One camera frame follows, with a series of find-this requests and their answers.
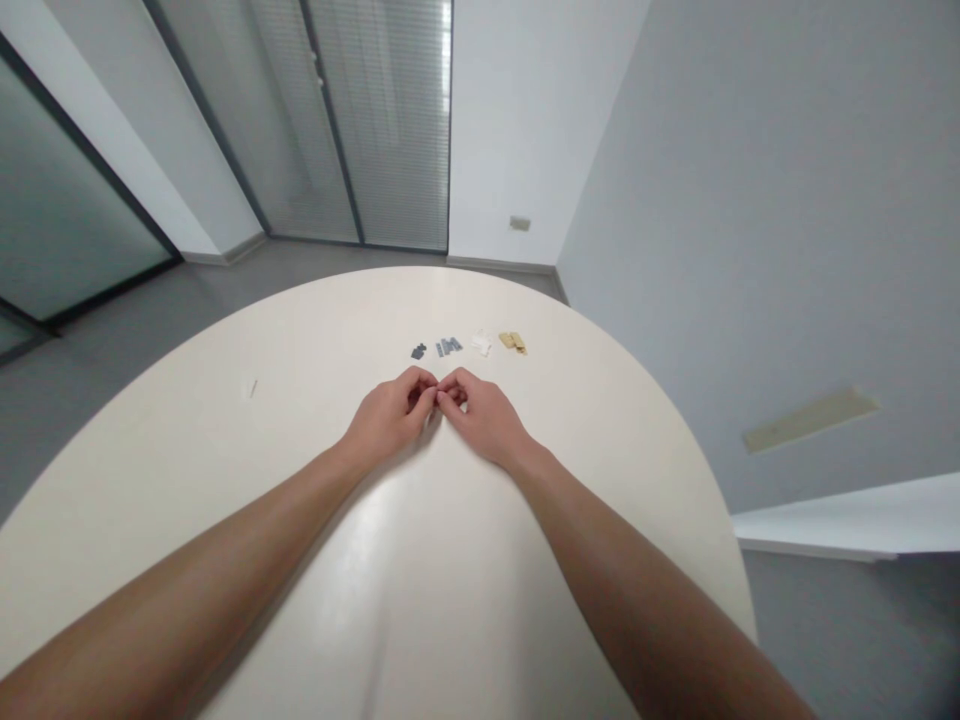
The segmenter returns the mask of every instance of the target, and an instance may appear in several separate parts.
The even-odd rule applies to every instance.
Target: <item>gray wall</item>
[[[653,3],[558,267],[750,510],[960,468],[960,4]],[[758,457],[855,383],[882,412]]]

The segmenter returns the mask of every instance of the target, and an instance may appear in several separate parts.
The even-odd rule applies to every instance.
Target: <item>beige panel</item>
[[[753,455],[870,415],[879,409],[876,400],[861,395],[856,388],[847,388],[744,434],[743,442]]]

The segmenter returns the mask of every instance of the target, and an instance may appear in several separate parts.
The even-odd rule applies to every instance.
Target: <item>oval table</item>
[[[494,339],[486,358],[470,345],[478,328]],[[451,336],[464,349],[438,357]],[[0,676],[333,443],[421,342],[438,378],[463,365],[499,383],[534,437],[755,638],[723,498],[654,379],[544,295],[406,267],[237,312],[73,438],[0,531]],[[634,715],[521,495],[439,415],[338,517],[204,717]]]

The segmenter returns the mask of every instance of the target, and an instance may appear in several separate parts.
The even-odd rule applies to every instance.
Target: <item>floor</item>
[[[760,647],[818,717],[960,718],[960,554],[744,561]]]
[[[218,320],[311,280],[437,255],[270,241],[236,265],[183,264],[0,367],[0,524],[96,412],[140,373]],[[553,277],[486,271],[560,299]]]

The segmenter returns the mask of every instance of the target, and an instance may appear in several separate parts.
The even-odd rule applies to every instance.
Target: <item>baseboard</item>
[[[254,250],[259,248],[267,241],[267,236],[262,232],[257,233],[251,238],[244,240],[242,243],[237,245],[235,248],[231,248],[223,255],[215,255],[213,253],[192,253],[180,251],[180,254],[183,255],[183,259],[190,263],[197,263],[198,265],[217,265],[219,267],[229,267],[230,265],[236,265],[238,262],[249,256]]]
[[[555,265],[539,265],[537,263],[512,263],[503,260],[486,260],[484,258],[464,258],[453,255],[447,256],[447,266],[463,268],[464,270],[499,270],[502,272],[523,272],[531,275],[549,275],[557,290],[557,297],[567,307],[570,306],[567,300],[567,293],[563,289],[563,283],[560,282],[560,275],[557,274]]]
[[[853,560],[854,562],[876,562],[877,560],[896,560],[896,553],[875,550],[851,550],[847,548],[822,547],[819,545],[801,545],[800,543],[781,542],[779,540],[753,540],[737,538],[741,550],[772,552],[781,555],[799,555],[801,557],[822,558],[824,560]]]
[[[464,258],[447,255],[447,265],[464,268],[465,270],[502,270],[504,272],[527,272],[534,275],[552,275],[556,268],[553,265],[538,265],[537,263],[511,263],[503,260],[486,260],[484,258]]]

